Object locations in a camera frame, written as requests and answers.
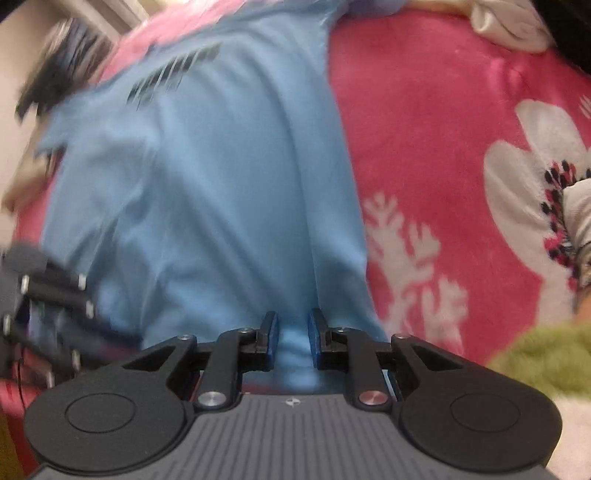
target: pink blanket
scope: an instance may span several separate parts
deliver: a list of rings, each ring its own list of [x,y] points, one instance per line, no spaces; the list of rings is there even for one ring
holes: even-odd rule
[[[165,12],[103,77],[241,3]],[[591,167],[588,79],[553,51],[510,52],[464,19],[413,11],[343,20],[329,64],[386,331],[483,363],[528,327],[569,320],[576,272],[555,200]],[[49,193],[17,238],[39,238]]]

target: blue fabric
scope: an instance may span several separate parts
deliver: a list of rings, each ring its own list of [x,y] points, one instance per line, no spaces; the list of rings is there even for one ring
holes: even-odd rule
[[[249,4],[54,110],[40,149],[66,153],[42,246],[87,274],[115,329],[145,347],[212,341],[276,310],[278,357],[261,381],[292,391],[326,381],[312,365],[312,308],[384,337],[325,72],[346,7]]]

